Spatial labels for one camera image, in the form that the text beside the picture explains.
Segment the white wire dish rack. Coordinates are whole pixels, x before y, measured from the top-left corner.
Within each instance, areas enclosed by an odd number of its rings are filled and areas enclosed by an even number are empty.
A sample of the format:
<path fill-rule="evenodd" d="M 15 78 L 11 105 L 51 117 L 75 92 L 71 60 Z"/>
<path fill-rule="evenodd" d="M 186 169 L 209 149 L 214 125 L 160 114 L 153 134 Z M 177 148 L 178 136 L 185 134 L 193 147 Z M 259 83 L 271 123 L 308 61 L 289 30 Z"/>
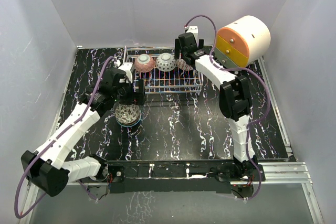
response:
<path fill-rule="evenodd" d="M 156 59 L 162 53 L 174 55 L 173 47 L 140 47 L 140 48 L 124 48 L 123 60 L 125 62 L 135 63 L 137 56 L 147 54 Z M 164 72 L 158 68 L 141 73 L 137 70 L 133 71 L 133 86 L 138 91 L 140 80 L 144 82 L 144 90 L 146 94 L 156 93 L 197 93 L 200 94 L 204 78 L 203 75 L 196 70 L 182 70 L 176 67 L 170 72 Z"/>

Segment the pink floral bowl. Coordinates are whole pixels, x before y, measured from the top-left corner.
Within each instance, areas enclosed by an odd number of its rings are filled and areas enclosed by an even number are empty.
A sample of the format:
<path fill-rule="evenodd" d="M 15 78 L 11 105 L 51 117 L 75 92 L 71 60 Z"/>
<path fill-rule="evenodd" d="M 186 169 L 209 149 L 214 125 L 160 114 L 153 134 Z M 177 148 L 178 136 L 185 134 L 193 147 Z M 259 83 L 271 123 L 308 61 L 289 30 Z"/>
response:
<path fill-rule="evenodd" d="M 124 105 L 119 104 L 115 110 L 115 118 L 123 121 L 133 121 L 141 118 L 141 110 L 138 105 Z"/>
<path fill-rule="evenodd" d="M 138 72 L 141 73 L 150 72 L 155 68 L 155 61 L 150 55 L 141 54 L 135 59 L 134 67 Z"/>

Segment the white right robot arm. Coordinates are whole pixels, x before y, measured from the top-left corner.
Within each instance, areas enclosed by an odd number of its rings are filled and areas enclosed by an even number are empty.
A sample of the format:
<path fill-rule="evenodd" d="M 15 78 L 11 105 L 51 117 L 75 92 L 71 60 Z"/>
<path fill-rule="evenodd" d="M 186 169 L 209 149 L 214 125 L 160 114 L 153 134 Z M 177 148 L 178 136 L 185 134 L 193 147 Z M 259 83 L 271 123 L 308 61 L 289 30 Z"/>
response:
<path fill-rule="evenodd" d="M 183 33 L 175 39 L 175 58 L 178 56 L 218 88 L 219 108 L 228 119 L 234 143 L 234 160 L 239 163 L 234 167 L 234 174 L 240 180 L 247 180 L 253 174 L 253 168 L 247 162 L 257 164 L 248 134 L 252 102 L 247 78 L 230 73 L 214 61 L 197 45 L 193 33 Z"/>

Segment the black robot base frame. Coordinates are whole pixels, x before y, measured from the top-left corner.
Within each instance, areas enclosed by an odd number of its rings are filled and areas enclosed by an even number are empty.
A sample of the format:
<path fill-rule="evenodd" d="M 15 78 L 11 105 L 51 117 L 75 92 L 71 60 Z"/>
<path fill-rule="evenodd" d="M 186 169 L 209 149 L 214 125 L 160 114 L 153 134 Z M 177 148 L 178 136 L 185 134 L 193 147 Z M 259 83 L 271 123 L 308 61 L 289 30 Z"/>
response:
<path fill-rule="evenodd" d="M 230 194 L 239 187 L 251 196 L 253 183 L 266 180 L 264 168 L 257 158 L 239 162 L 236 159 L 186 161 L 105 161 L 97 177 L 84 181 L 105 183 L 111 194 L 136 191 L 187 192 L 214 191 Z"/>

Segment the white bowl red lattice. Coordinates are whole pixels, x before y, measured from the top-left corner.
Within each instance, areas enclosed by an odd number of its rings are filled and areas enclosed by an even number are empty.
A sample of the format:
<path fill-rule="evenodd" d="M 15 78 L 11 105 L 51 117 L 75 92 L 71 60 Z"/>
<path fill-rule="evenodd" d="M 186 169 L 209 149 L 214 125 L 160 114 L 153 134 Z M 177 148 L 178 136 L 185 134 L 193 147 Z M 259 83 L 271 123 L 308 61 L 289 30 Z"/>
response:
<path fill-rule="evenodd" d="M 183 60 L 183 59 L 178 59 L 178 60 L 176 61 L 176 66 L 177 66 L 179 69 L 183 70 L 183 71 L 191 71 L 191 70 L 193 70 L 193 68 L 192 68 L 191 66 L 189 66 L 189 65 L 185 62 L 185 60 Z"/>

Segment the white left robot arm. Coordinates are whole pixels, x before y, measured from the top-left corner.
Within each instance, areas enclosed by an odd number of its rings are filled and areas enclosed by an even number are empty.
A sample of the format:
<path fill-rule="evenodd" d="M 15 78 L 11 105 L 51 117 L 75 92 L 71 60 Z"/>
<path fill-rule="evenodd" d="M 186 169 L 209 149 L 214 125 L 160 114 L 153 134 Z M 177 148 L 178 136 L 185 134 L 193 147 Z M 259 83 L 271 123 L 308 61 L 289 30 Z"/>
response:
<path fill-rule="evenodd" d="M 104 181 L 108 177 L 106 161 L 95 155 L 68 162 L 66 157 L 107 112 L 114 111 L 122 127 L 132 127 L 141 119 L 144 84 L 133 87 L 134 65 L 123 63 L 103 71 L 99 83 L 87 87 L 74 110 L 58 130 L 34 152 L 21 156 L 26 178 L 51 197 L 57 196 L 69 182 L 91 177 Z"/>

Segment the white bowl brown diamonds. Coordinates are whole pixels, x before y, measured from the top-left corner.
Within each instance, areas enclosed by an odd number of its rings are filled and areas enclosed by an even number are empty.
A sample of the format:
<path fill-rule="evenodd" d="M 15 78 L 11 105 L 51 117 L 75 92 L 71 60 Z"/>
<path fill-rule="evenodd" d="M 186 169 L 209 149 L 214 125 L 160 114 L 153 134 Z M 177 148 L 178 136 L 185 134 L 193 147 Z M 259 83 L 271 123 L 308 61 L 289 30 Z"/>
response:
<path fill-rule="evenodd" d="M 172 54 L 162 53 L 156 58 L 156 67 L 163 72 L 170 72 L 176 67 L 176 60 Z"/>

